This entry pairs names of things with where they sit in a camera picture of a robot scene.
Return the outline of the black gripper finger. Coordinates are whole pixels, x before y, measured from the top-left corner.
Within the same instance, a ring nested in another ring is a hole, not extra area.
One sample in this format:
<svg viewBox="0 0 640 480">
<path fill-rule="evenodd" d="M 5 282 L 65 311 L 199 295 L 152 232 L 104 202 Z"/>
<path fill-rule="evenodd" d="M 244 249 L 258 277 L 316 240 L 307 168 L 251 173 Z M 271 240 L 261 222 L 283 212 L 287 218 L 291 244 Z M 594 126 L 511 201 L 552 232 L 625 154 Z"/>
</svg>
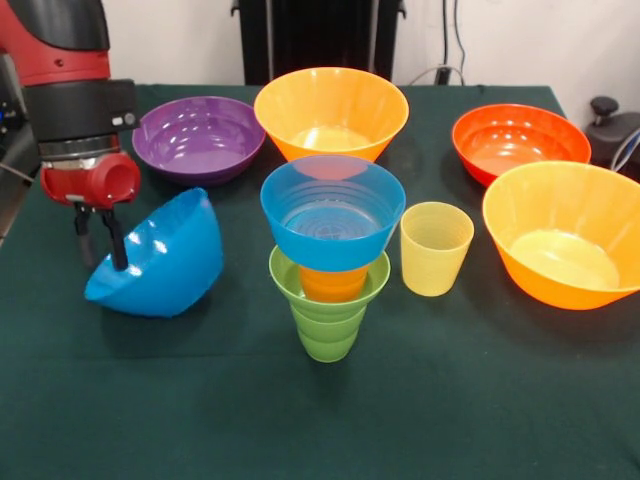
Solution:
<svg viewBox="0 0 640 480">
<path fill-rule="evenodd" d="M 128 257 L 124 243 L 124 235 L 120 222 L 115 216 L 113 209 L 101 211 L 103 224 L 107 227 L 111 239 L 111 261 L 116 271 L 124 271 L 128 268 Z"/>
<path fill-rule="evenodd" d="M 75 203 L 74 209 L 74 228 L 79 242 L 81 258 L 87 268 L 94 269 L 96 267 L 96 255 L 89 228 L 92 209 L 84 203 Z"/>
</svg>

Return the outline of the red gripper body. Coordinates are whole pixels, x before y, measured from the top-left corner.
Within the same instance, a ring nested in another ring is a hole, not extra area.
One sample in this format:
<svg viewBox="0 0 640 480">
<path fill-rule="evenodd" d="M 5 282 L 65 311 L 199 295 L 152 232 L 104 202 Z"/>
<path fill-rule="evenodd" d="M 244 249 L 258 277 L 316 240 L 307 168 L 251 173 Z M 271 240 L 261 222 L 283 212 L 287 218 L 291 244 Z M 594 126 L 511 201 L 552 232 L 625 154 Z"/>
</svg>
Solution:
<svg viewBox="0 0 640 480">
<path fill-rule="evenodd" d="M 54 201 L 112 207 L 130 202 L 139 192 L 139 167 L 125 152 L 93 158 L 43 162 L 40 182 Z"/>
</svg>

